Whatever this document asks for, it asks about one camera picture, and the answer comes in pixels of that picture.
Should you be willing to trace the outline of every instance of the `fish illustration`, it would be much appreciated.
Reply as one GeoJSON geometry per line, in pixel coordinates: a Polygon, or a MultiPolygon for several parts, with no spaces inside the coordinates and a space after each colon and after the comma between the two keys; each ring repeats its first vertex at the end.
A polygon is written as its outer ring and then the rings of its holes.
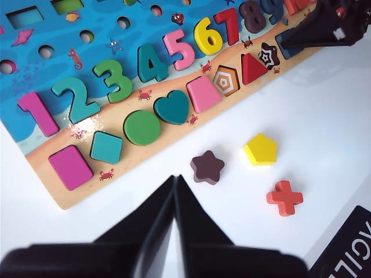
{"type": "Polygon", "coordinates": [[[80,18],[80,14],[77,10],[73,11],[73,12],[70,12],[70,13],[67,13],[66,14],[66,17],[65,19],[68,21],[68,22],[75,22],[76,20],[78,20],[80,18]]]}
{"type": "Polygon", "coordinates": [[[183,25],[184,23],[184,15],[182,13],[175,13],[172,15],[172,22],[183,25]]]}

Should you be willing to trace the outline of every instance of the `white table surface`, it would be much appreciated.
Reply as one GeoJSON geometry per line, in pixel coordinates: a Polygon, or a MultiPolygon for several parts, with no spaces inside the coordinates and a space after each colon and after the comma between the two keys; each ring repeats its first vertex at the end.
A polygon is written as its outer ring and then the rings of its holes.
{"type": "MultiPolygon", "coordinates": [[[[371,31],[281,75],[66,211],[1,124],[1,258],[33,243],[91,242],[182,174],[235,244],[279,249],[311,267],[356,204],[371,210],[371,31]],[[278,143],[272,166],[251,166],[242,150],[257,133],[278,143]],[[208,149],[225,162],[215,186],[195,183],[190,168],[208,149]],[[265,200],[280,180],[304,195],[291,217],[265,200]]],[[[179,250],[173,227],[163,277],[183,276],[179,250]]]]}

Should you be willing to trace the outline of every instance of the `pink rectangle piece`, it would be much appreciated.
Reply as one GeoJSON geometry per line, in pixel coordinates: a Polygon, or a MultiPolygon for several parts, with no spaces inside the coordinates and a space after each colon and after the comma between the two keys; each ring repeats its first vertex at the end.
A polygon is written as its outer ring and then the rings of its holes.
{"type": "Polygon", "coordinates": [[[52,154],[49,162],[68,190],[74,190],[93,177],[93,172],[75,145],[52,154]]]}

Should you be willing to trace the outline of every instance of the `seahorse illustration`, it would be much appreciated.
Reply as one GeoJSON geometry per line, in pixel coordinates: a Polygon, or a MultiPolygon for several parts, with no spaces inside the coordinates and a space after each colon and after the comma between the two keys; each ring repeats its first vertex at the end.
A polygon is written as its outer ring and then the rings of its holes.
{"type": "Polygon", "coordinates": [[[75,63],[75,69],[76,70],[81,70],[82,69],[82,62],[81,62],[79,56],[77,56],[75,49],[71,48],[70,53],[68,54],[68,56],[72,57],[72,60],[75,63]]]}

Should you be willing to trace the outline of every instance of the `red triangle piece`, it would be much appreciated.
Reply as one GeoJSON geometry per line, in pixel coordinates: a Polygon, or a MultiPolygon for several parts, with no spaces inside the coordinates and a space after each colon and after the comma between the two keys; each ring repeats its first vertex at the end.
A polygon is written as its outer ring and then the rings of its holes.
{"type": "Polygon", "coordinates": [[[268,69],[259,63],[250,53],[241,56],[242,83],[247,85],[266,74],[268,69]]]}

